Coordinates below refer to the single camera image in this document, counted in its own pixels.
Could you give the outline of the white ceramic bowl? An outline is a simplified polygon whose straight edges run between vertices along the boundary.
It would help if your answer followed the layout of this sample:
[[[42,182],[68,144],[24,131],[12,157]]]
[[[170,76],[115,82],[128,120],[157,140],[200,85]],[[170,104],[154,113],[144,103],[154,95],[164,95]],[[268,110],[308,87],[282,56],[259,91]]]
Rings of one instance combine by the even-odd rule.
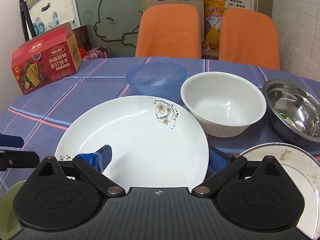
[[[240,135],[258,122],[267,108],[256,85],[224,72],[189,77],[181,87],[181,99],[203,130],[218,138]]]

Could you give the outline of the white floral plate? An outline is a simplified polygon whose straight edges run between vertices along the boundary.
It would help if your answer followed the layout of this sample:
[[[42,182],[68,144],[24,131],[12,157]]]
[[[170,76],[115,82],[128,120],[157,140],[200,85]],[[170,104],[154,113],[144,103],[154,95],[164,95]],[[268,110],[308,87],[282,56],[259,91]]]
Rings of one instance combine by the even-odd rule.
[[[206,135],[179,104],[152,96],[101,103],[78,117],[55,151],[60,161],[108,145],[104,176],[122,188],[187,187],[204,181],[209,161]]]

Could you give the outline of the stainless steel bowl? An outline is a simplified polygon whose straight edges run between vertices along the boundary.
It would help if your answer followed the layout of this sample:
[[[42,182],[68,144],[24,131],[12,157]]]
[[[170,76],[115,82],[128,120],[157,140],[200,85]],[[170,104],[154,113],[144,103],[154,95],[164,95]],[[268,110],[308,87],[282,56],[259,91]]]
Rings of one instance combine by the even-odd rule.
[[[263,96],[273,129],[290,144],[319,143],[319,102],[291,81],[272,79],[264,83]]]

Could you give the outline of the blue translucent plastic bowl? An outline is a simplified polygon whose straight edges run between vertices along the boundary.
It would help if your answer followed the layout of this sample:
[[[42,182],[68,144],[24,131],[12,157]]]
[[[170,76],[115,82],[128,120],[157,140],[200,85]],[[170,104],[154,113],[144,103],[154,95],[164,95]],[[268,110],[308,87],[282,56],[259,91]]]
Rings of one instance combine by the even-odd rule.
[[[152,62],[133,67],[127,72],[126,81],[136,94],[172,101],[180,96],[187,74],[187,69],[180,64]]]

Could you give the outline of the blue plaid tablecloth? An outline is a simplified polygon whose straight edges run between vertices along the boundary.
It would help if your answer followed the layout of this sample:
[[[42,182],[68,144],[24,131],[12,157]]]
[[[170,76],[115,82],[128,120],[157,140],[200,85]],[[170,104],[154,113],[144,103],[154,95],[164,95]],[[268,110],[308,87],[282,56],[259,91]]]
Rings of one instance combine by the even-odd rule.
[[[126,129],[115,122],[108,125],[106,109],[95,112],[93,119],[83,121],[67,132],[71,124],[93,107],[118,98],[127,114],[137,109],[129,100],[132,89],[125,76],[134,66],[143,63],[176,63],[187,69],[188,76],[207,71],[231,73],[262,87],[266,80],[292,81],[315,97],[319,82],[286,72],[214,60],[178,59],[170,57],[126,57],[84,61],[77,74],[61,79],[20,97],[1,114],[1,133],[22,137],[23,150],[33,151],[40,158],[49,155],[71,160],[78,153],[94,152],[104,145],[112,148],[112,160],[104,174],[124,189],[132,186],[188,187],[200,184],[212,173],[209,154],[199,147],[199,125],[180,99],[174,101],[178,111],[174,125],[161,126],[155,109],[138,115],[146,127],[150,142],[146,160],[131,147],[142,136],[140,127]]]

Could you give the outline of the green plate edge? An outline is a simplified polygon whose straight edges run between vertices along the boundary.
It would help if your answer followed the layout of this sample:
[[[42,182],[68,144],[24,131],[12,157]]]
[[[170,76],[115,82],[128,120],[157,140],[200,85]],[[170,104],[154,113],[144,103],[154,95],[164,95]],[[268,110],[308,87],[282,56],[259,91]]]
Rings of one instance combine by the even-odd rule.
[[[25,180],[22,180],[14,184],[1,199],[0,237],[2,240],[12,239],[22,230],[13,210],[13,200],[24,183]]]

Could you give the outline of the dirty white rimmed plate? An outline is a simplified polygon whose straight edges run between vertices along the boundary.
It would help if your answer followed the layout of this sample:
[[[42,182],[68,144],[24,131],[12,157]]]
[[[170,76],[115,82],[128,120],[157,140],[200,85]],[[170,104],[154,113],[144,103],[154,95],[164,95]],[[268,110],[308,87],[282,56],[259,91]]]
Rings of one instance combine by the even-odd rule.
[[[311,239],[319,239],[319,162],[305,150],[279,142],[254,146],[241,155],[252,161],[272,155],[279,161],[305,200],[297,228]]]

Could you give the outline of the red cracker box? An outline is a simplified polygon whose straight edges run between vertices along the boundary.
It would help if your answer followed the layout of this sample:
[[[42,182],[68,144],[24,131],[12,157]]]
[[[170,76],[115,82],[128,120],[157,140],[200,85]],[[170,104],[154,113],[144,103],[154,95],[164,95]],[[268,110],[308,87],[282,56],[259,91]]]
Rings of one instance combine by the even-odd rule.
[[[69,22],[26,42],[12,54],[11,70],[22,93],[78,72],[82,58]]]

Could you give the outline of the pink patterned bag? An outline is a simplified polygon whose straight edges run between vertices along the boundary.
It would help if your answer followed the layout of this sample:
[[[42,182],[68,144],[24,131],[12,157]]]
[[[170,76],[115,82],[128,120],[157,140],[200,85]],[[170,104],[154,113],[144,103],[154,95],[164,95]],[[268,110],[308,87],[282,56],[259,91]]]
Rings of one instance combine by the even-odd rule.
[[[104,59],[109,57],[109,52],[106,47],[97,47],[85,52],[83,60]]]

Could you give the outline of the right orange chair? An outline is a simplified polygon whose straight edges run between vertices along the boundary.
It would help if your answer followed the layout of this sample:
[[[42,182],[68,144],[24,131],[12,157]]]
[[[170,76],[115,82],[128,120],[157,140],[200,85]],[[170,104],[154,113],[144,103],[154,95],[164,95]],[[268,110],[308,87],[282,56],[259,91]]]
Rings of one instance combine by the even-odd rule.
[[[278,32],[259,12],[230,8],[222,16],[219,60],[280,70]]]

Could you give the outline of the orange chair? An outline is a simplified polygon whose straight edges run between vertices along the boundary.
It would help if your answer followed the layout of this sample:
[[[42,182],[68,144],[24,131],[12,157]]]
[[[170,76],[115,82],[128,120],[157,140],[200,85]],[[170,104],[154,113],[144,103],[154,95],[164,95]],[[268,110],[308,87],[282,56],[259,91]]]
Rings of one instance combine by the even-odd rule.
[[[144,11],[136,57],[201,58],[200,18],[187,4],[160,4]]]
[[[278,32],[259,12],[230,8],[222,16],[219,60],[280,70]]]

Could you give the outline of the left orange chair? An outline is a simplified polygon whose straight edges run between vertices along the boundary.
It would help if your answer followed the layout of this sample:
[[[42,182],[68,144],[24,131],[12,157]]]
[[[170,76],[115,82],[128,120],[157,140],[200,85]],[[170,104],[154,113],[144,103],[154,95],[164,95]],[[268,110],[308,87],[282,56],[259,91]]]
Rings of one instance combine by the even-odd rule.
[[[144,11],[136,57],[201,58],[200,18],[187,4],[160,4]]]

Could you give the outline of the yellow snack bag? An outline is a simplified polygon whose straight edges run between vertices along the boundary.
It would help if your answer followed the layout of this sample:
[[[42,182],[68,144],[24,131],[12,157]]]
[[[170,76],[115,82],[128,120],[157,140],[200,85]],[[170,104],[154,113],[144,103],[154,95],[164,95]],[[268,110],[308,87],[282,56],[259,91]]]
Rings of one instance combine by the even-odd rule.
[[[227,6],[222,0],[204,0],[204,43],[219,49],[222,16]]]

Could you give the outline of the brown cardboard box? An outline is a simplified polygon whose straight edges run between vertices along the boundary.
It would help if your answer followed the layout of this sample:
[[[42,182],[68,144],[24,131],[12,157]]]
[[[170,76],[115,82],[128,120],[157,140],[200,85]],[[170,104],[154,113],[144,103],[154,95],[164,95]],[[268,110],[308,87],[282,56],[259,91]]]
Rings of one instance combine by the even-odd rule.
[[[144,10],[159,4],[188,4],[195,7],[200,18],[201,41],[204,41],[204,0],[142,0]]]

